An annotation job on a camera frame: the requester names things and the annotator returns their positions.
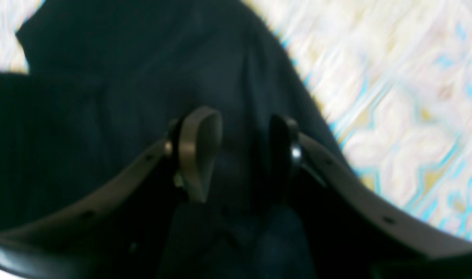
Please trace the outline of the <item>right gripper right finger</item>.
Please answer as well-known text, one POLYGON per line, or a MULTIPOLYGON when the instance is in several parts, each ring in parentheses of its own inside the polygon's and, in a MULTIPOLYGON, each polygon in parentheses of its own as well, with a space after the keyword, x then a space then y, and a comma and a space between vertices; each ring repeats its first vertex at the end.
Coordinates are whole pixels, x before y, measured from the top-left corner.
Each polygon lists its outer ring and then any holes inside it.
POLYGON ((283 200, 319 216, 318 207, 340 210, 348 226, 373 233, 368 240, 397 256, 422 259, 390 263, 389 268, 472 268, 472 242, 451 236, 410 217, 365 188, 323 145, 300 132, 291 118, 270 120, 271 163, 283 200))

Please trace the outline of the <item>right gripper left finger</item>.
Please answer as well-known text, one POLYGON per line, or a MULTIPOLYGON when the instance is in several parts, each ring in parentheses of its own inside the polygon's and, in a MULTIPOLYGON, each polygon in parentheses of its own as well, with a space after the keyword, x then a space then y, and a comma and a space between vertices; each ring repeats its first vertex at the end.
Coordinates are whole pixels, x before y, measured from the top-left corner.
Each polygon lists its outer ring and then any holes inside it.
POLYGON ((144 242, 147 191, 174 186, 206 203, 222 143, 222 115, 200 107, 169 123, 105 185, 47 217, 0 232, 0 273, 20 279, 94 279, 119 273, 144 242))

